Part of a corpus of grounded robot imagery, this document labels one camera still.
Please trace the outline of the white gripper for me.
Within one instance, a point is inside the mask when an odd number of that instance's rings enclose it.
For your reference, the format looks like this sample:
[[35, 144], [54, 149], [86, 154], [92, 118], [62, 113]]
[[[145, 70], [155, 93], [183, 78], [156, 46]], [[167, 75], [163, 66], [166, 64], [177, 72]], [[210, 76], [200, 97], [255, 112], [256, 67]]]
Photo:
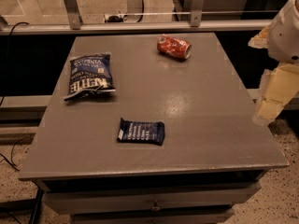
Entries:
[[271, 58], [284, 62], [273, 71], [265, 69], [261, 77], [252, 121], [267, 126], [299, 92], [299, 20], [293, 16], [275, 18], [271, 27], [265, 26], [248, 45], [268, 48]]

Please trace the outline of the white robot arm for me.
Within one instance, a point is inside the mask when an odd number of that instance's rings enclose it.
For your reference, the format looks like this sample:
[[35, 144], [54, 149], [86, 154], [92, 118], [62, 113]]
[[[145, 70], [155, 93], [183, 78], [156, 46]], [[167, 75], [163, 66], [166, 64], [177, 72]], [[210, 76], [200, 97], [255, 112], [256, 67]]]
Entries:
[[267, 126], [299, 92], [299, 0], [288, 0], [248, 45], [267, 49], [268, 56], [278, 61], [273, 71], [265, 69], [262, 74], [252, 117], [255, 124]]

